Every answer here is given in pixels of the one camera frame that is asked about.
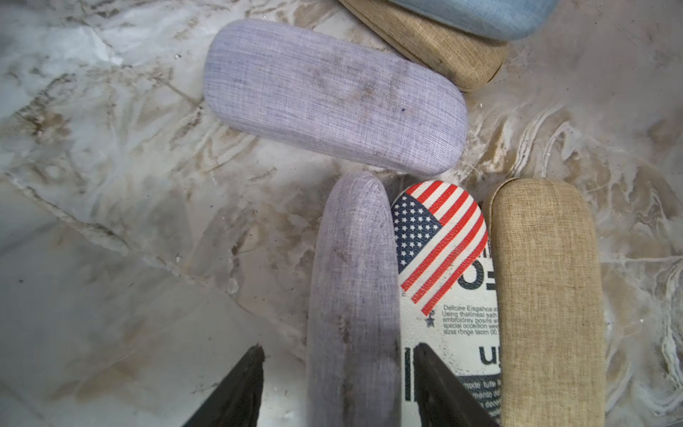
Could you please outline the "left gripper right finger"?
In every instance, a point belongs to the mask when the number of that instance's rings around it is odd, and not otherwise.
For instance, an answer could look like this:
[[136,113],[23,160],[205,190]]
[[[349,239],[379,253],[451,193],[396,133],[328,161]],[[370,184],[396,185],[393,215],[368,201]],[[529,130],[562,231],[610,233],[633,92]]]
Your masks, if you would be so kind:
[[499,427],[427,343],[414,347],[414,382],[422,426]]

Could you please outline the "newspaper flag case front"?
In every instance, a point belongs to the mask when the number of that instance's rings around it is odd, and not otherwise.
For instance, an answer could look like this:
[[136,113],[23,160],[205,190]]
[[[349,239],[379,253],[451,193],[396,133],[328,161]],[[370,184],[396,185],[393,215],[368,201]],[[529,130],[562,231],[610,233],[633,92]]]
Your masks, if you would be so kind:
[[417,183],[391,206],[398,259],[402,416],[420,425],[414,347],[430,345],[494,420],[501,418],[496,274],[485,217],[469,192]]

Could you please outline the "tan felt case front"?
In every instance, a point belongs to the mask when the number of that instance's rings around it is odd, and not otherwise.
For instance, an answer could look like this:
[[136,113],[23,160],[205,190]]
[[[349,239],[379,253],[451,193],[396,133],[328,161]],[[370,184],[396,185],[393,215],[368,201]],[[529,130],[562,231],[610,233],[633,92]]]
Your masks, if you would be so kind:
[[563,181],[516,178],[485,205],[505,426],[601,426],[606,325],[592,213]]

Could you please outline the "purple felt case diagonal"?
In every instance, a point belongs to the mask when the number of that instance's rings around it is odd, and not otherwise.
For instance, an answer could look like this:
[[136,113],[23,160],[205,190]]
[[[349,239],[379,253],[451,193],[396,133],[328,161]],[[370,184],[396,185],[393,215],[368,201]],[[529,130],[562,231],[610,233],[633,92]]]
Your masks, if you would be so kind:
[[400,425],[398,266],[382,183],[357,172],[332,189],[309,297],[309,426]]

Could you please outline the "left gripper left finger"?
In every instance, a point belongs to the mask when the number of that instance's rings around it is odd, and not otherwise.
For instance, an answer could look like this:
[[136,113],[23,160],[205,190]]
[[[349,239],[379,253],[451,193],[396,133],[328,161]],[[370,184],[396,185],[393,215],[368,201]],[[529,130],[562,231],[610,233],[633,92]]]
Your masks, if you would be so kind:
[[257,344],[222,379],[184,427],[255,427],[263,397],[265,354]]

